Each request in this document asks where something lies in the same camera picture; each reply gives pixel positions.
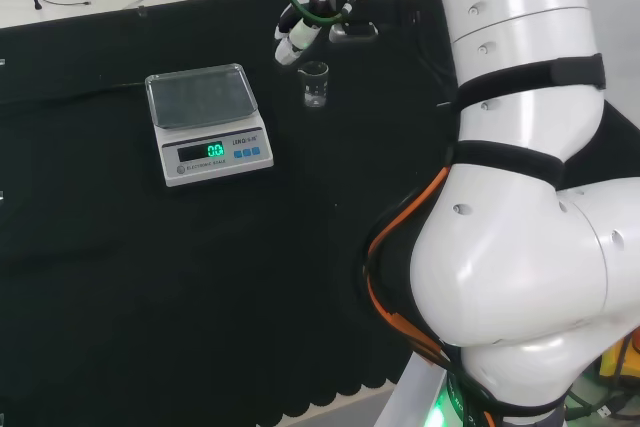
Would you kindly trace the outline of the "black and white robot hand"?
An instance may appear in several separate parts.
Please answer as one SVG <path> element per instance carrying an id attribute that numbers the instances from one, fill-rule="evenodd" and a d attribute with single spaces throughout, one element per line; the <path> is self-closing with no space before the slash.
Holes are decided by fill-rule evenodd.
<path id="1" fill-rule="evenodd" d="M 379 29 L 374 22 L 363 16 L 369 0 L 296 0 L 299 8 L 291 2 L 281 13 L 275 28 L 276 42 L 274 58 L 284 67 L 296 64 L 316 41 L 319 34 L 328 30 L 332 44 L 372 42 Z M 320 25 L 305 17 L 300 9 L 316 17 L 332 18 L 339 13 L 341 19 L 331 25 Z"/>

